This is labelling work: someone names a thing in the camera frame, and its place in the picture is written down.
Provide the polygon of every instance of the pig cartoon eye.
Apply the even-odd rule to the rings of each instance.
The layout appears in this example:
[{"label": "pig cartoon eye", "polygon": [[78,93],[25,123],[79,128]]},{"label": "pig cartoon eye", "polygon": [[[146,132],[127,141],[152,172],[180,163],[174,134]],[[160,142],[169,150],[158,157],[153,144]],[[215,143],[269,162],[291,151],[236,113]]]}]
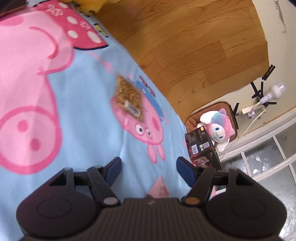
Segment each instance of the pig cartoon eye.
[{"label": "pig cartoon eye", "polygon": [[148,128],[146,129],[146,134],[147,136],[149,136],[149,138],[152,137],[151,130],[149,130]]},{"label": "pig cartoon eye", "polygon": [[139,135],[143,135],[144,129],[140,124],[136,124],[136,131]]}]

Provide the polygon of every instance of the light bulb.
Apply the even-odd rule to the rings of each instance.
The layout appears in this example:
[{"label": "light bulb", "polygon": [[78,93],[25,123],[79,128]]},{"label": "light bulb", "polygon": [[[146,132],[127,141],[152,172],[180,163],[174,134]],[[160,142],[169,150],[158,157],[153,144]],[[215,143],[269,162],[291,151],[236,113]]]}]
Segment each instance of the light bulb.
[{"label": "light bulb", "polygon": [[284,84],[282,83],[274,84],[270,86],[269,92],[263,98],[260,99],[260,103],[264,104],[271,99],[278,100],[279,98],[282,97],[282,94],[284,91],[285,91]]}]

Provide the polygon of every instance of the electrical cord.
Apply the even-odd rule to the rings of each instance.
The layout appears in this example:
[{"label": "electrical cord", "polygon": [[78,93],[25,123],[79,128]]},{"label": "electrical cord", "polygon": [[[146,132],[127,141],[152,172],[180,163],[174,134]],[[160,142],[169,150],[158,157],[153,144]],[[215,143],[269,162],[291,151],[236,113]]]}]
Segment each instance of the electrical cord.
[{"label": "electrical cord", "polygon": [[251,111],[253,111],[254,109],[255,109],[255,107],[257,106],[257,105],[260,105],[261,103],[260,102],[258,102],[258,103],[256,103],[255,105],[253,105],[253,108],[251,109]]},{"label": "electrical cord", "polygon": [[237,140],[238,139],[240,139],[241,137],[243,137],[246,133],[247,133],[247,131],[250,129],[250,127],[251,127],[251,125],[263,114],[263,113],[265,113],[266,112],[266,109],[264,109],[252,122],[251,122],[251,124],[248,126],[248,128],[244,131],[244,133],[241,135],[241,136],[239,136],[235,141],[232,141],[231,142],[231,144],[230,144],[230,146],[227,148],[227,151],[223,154],[223,156],[221,156],[220,157],[220,159],[222,159],[224,156],[225,156],[225,154],[226,153],[228,153],[228,151],[229,151],[229,149],[231,148],[231,146],[235,143],[235,142],[237,142]]}]

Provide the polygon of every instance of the brown cushion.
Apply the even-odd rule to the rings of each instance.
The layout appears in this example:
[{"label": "brown cushion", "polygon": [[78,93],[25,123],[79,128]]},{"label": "brown cushion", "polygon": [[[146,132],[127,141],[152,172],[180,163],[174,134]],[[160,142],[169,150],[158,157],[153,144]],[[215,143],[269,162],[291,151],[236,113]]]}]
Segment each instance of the brown cushion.
[{"label": "brown cushion", "polygon": [[211,110],[219,111],[222,108],[224,108],[226,110],[227,116],[229,117],[229,119],[231,121],[232,128],[235,130],[235,134],[232,135],[229,140],[229,141],[233,141],[237,137],[237,129],[238,129],[237,128],[237,121],[235,119],[235,116],[232,113],[232,108],[231,108],[230,104],[228,104],[225,101],[219,101],[215,104],[212,104],[212,105],[210,105],[206,108],[203,108],[203,109],[199,110],[198,112],[190,115],[185,122],[185,126],[187,128],[187,131],[188,132],[193,131],[193,129],[198,125],[198,123],[200,123],[200,117],[203,113],[206,113]]}]

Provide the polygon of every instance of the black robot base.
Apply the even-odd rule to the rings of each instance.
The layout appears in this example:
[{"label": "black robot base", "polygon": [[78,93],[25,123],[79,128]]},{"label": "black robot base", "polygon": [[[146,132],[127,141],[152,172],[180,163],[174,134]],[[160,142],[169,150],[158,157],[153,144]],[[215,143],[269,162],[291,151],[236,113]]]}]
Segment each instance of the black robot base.
[{"label": "black robot base", "polygon": [[[16,213],[22,241],[279,241],[284,205],[240,170],[194,167],[183,157],[177,170],[190,192],[178,200],[125,199],[111,190],[119,157],[86,172],[64,168],[23,200]],[[89,187],[92,198],[76,191]],[[225,193],[209,200],[213,185]]]}]

